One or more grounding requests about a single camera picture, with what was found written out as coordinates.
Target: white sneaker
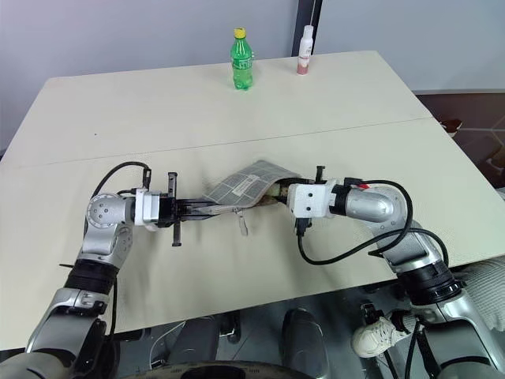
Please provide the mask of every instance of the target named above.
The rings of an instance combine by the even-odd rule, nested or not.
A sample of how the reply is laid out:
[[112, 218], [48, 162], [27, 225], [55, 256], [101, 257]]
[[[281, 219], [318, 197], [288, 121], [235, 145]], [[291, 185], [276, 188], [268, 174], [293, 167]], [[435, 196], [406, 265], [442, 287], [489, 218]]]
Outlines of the white sneaker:
[[377, 322], [354, 332], [351, 344], [357, 355], [362, 358], [371, 358], [384, 353], [409, 335], [399, 332], [391, 321], [381, 317]]

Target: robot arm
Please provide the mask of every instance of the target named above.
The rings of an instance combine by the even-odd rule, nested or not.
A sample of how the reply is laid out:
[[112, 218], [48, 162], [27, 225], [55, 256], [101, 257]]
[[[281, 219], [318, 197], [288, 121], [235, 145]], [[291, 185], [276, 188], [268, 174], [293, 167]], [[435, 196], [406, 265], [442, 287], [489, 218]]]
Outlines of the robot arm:
[[[286, 193], [283, 202], [296, 218], [299, 238], [310, 226], [311, 218], [316, 217], [340, 215], [363, 220], [375, 236], [398, 231], [408, 222], [408, 209], [397, 190], [388, 186], [368, 188], [356, 181], [339, 185], [335, 179], [323, 182], [318, 176], [315, 182], [301, 179], [300, 183], [279, 183], [280, 192]], [[206, 211], [215, 205], [211, 201], [176, 198], [177, 174], [169, 173], [168, 183], [166, 193], [141, 188], [132, 189], [134, 197], [105, 193], [90, 200], [82, 249], [65, 286], [57, 290], [28, 341], [26, 353], [0, 365], [2, 377], [58, 379], [84, 376], [93, 370], [105, 340], [106, 325], [100, 316], [128, 257], [133, 226], [149, 229], [174, 226], [173, 246], [180, 246], [182, 221], [215, 215]], [[419, 227], [415, 221], [412, 226]], [[430, 343], [434, 346], [435, 366], [440, 368], [462, 356], [471, 356], [505, 372], [503, 352], [431, 239], [410, 232], [395, 245], [398, 234], [378, 239], [377, 245], [384, 248], [381, 257], [406, 288], [413, 311], [425, 327], [425, 335], [436, 341]], [[476, 347], [463, 353], [454, 348], [440, 348], [447, 342], [454, 346], [451, 341], [453, 336], [461, 335], [460, 325], [450, 328], [447, 325], [460, 321], [471, 325], [470, 332], [466, 328], [468, 333], [464, 335], [472, 337]]]
[[168, 190], [132, 189], [134, 196], [94, 196], [86, 211], [86, 231], [64, 287], [58, 289], [32, 333], [26, 352], [0, 365], [6, 378], [82, 377], [98, 360], [106, 337], [100, 317], [109, 293], [133, 244], [133, 226], [151, 230], [174, 226], [173, 246], [181, 245], [181, 222], [204, 220], [201, 212], [215, 203], [177, 199], [177, 174], [168, 174]]
[[[400, 192], [390, 186], [369, 188], [360, 182], [350, 179], [339, 185], [328, 180], [290, 186], [287, 206], [296, 218], [299, 241], [315, 217], [341, 215], [363, 220], [375, 236], [404, 228], [408, 212]], [[413, 220], [410, 230], [424, 231], [420, 228]], [[377, 245], [385, 247], [394, 239], [380, 239]], [[396, 246], [384, 250], [381, 257], [406, 289], [413, 313], [423, 326], [416, 337], [424, 352], [425, 368], [432, 376], [462, 362], [505, 373], [503, 350], [426, 233], [408, 233]]]

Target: table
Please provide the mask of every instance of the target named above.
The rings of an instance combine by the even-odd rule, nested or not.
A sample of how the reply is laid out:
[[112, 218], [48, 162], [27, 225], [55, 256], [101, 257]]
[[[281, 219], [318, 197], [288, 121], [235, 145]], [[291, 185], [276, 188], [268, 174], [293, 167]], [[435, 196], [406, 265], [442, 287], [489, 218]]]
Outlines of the table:
[[[255, 62], [255, 86], [233, 89], [229, 64], [50, 79], [0, 163], [0, 349], [22, 347], [63, 285], [82, 241], [89, 196], [114, 165], [137, 159], [152, 189], [177, 171], [178, 196], [206, 189], [256, 159], [305, 177], [389, 178], [403, 184], [414, 218], [447, 244], [452, 265], [505, 253], [505, 206], [493, 188], [372, 51]], [[104, 190], [138, 186], [131, 167]], [[283, 205], [172, 230], [136, 228], [120, 271], [125, 331], [393, 278], [366, 252], [313, 267], [299, 256]], [[315, 258], [369, 238], [360, 222], [317, 220]]]

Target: bottle label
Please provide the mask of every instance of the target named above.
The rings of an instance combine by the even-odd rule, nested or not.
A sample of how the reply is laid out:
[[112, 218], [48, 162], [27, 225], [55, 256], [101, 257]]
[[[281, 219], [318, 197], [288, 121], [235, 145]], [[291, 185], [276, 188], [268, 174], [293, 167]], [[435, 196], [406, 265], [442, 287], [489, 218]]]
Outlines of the bottle label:
[[253, 67], [253, 60], [251, 58], [232, 59], [231, 64], [235, 69], [250, 69]]
[[304, 51], [300, 51], [299, 56], [302, 58], [309, 58], [311, 53], [312, 53], [312, 46], [309, 46]]

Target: yellow bottle cap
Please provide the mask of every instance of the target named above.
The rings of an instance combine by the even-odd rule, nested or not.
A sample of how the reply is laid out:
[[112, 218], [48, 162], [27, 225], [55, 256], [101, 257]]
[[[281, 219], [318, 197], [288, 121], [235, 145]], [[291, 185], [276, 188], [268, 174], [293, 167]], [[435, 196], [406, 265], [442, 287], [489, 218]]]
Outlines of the yellow bottle cap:
[[234, 36], [235, 38], [245, 38], [245, 28], [235, 28]]

